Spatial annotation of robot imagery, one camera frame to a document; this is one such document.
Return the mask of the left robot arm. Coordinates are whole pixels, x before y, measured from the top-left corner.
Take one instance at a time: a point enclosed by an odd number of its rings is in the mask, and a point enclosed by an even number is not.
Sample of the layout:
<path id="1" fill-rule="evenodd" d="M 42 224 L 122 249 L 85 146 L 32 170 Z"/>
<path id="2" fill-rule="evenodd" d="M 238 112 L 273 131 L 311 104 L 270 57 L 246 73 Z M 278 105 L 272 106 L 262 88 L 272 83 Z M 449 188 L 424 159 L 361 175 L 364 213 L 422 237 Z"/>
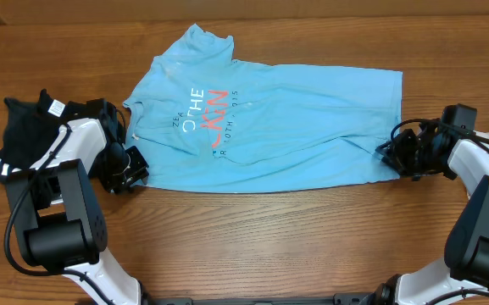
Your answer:
<path id="1" fill-rule="evenodd" d="M 58 136 L 28 169 L 6 185 L 10 215 L 3 238 L 9 264 L 30 276 L 62 275 L 96 304 L 153 303 L 108 249 L 108 229 L 90 178 L 119 194 L 147 181 L 148 164 L 125 145 L 125 117 L 105 99 L 52 100 Z"/>

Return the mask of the light blue printed t-shirt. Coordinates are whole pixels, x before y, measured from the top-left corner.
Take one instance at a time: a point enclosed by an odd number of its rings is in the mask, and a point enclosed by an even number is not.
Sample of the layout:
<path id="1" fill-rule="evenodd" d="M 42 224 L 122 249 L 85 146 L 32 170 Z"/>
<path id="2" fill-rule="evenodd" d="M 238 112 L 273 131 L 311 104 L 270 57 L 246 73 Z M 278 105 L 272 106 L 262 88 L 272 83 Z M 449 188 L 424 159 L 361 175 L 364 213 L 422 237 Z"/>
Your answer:
<path id="1" fill-rule="evenodd" d="M 376 148 L 401 120 L 399 71 L 235 59 L 192 25 L 125 100 L 147 185 L 265 193 L 394 180 Z"/>

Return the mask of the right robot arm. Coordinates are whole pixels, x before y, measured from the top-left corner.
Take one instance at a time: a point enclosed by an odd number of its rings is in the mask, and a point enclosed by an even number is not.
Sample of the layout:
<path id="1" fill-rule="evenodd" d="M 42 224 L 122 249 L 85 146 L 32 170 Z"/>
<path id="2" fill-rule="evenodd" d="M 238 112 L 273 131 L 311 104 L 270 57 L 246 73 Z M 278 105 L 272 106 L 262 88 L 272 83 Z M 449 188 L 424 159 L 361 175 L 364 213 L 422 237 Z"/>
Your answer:
<path id="1" fill-rule="evenodd" d="M 444 108 L 437 119 L 398 123 L 376 151 L 401 176 L 441 174 L 461 179 L 469 201 L 447 237 L 442 258 L 411 274 L 396 274 L 364 304 L 453 304 L 489 298 L 489 135 L 475 130 L 475 108 Z"/>

